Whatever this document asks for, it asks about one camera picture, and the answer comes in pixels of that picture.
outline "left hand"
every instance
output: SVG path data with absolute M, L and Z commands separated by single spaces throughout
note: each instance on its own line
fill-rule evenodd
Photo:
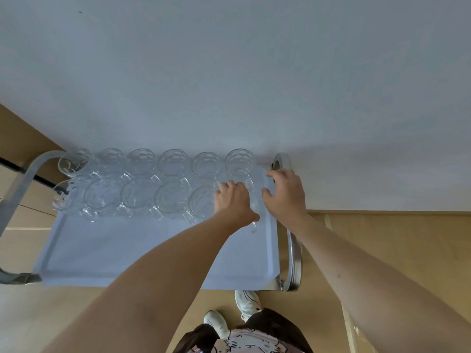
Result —
M 260 216 L 250 209 L 249 191 L 242 182 L 229 180 L 214 193 L 214 213 L 226 213 L 240 228 L 257 222 Z

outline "shoe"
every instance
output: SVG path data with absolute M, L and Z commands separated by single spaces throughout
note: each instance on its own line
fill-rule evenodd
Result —
M 203 322 L 212 326 L 220 339 L 229 337 L 230 331 L 227 328 L 226 320 L 218 311 L 208 311 L 204 316 Z
M 254 291 L 236 290 L 235 293 L 235 302 L 242 314 L 241 318 L 247 322 L 251 315 L 262 309 L 260 299 Z

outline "forearm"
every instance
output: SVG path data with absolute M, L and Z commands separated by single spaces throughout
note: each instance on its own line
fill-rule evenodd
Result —
M 470 349 L 469 323 L 437 297 L 310 216 L 296 223 L 290 229 L 380 352 Z
M 46 352 L 165 352 L 216 255 L 237 229 L 220 212 L 152 249 Z

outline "metal handle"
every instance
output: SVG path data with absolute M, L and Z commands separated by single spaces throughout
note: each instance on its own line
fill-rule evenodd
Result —
M 65 151 L 45 152 L 32 161 L 26 172 L 18 172 L 15 180 L 7 191 L 7 194 L 3 197 L 3 200 L 0 201 L 0 237 L 8 226 L 11 217 L 15 213 L 16 208 L 18 208 L 18 205 L 23 199 L 26 190 L 39 168 L 50 159 L 64 157 L 66 155 L 67 152 Z M 15 274 L 8 273 L 0 268 L 0 284 L 3 285 L 25 285 L 40 281 L 41 277 L 36 273 Z
M 288 154 L 279 152 L 271 165 L 272 169 L 292 169 Z M 282 291 L 296 291 L 301 284 L 302 275 L 302 251 L 301 243 L 288 229 L 288 277 L 281 280 Z

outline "dark shorts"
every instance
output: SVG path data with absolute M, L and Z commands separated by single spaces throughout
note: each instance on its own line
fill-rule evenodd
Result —
M 264 308 L 253 314 L 245 324 L 236 328 L 255 329 L 278 338 L 282 342 L 291 344 L 304 353 L 313 353 L 301 330 L 290 320 L 269 308 Z M 173 353 L 187 353 L 195 345 L 204 353 L 210 353 L 217 339 L 219 339 L 219 336 L 214 328 L 203 323 L 193 331 L 185 333 Z

